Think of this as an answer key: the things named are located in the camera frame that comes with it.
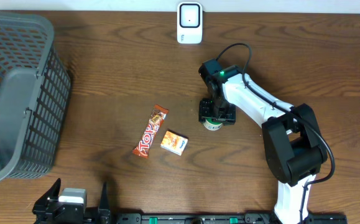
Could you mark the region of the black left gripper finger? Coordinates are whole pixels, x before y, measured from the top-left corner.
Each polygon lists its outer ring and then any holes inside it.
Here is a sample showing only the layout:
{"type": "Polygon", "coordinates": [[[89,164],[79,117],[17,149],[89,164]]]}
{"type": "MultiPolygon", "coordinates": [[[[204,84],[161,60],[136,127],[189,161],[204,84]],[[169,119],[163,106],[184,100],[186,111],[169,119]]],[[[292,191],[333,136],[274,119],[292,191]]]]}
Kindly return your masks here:
{"type": "Polygon", "coordinates": [[[99,205],[98,205],[98,210],[100,212],[109,212],[110,211],[106,182],[103,184],[103,188],[101,191],[101,197],[100,197],[100,201],[99,201],[99,205]]]}
{"type": "Polygon", "coordinates": [[[34,207],[47,207],[51,201],[57,201],[60,193],[61,178],[58,178],[51,188],[46,191],[35,203],[34,207]]]}

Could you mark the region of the orange snack box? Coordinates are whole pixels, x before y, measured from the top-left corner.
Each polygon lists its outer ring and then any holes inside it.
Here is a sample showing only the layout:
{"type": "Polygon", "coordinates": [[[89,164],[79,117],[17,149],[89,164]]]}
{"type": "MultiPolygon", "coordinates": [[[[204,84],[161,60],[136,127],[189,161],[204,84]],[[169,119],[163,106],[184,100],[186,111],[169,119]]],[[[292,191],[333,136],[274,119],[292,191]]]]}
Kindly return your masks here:
{"type": "Polygon", "coordinates": [[[171,131],[166,131],[161,148],[181,156],[188,144],[188,139],[171,131]]]}

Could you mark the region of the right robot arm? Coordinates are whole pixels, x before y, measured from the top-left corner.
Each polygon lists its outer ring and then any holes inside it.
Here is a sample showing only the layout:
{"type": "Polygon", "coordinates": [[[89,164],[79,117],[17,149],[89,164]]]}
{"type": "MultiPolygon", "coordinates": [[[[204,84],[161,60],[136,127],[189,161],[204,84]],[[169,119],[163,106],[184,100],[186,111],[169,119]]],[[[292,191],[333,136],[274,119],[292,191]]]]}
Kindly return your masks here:
{"type": "Polygon", "coordinates": [[[234,124],[240,109],[257,123],[267,165],[279,182],[274,214],[281,223],[305,222],[309,189],[317,182],[321,165],[333,157],[313,110],[272,96],[236,65],[223,68],[211,59],[198,73],[210,94],[200,101],[199,122],[216,131],[234,124]]]}

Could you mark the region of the orange chocolate bar wrapper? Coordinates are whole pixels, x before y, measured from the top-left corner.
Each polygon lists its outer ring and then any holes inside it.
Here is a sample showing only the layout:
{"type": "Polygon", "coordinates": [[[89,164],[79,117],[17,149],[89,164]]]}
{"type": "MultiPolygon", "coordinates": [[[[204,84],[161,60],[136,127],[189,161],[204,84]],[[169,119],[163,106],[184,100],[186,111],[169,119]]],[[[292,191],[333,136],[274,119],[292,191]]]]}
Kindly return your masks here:
{"type": "Polygon", "coordinates": [[[140,157],[148,158],[149,150],[153,144],[155,136],[159,131],[160,126],[164,122],[167,114],[168,109],[165,109],[159,105],[154,105],[141,140],[139,141],[138,145],[132,150],[133,154],[140,157]]]}

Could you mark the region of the green lid jar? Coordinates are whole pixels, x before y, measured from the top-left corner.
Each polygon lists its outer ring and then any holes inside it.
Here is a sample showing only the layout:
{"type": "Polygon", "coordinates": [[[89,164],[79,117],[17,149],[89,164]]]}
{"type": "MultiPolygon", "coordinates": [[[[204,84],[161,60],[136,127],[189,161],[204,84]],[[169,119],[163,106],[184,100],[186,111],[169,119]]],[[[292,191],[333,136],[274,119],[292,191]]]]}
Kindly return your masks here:
{"type": "Polygon", "coordinates": [[[205,118],[203,122],[204,127],[209,131],[217,131],[219,130],[224,124],[219,121],[215,121],[212,118],[205,118]]]}

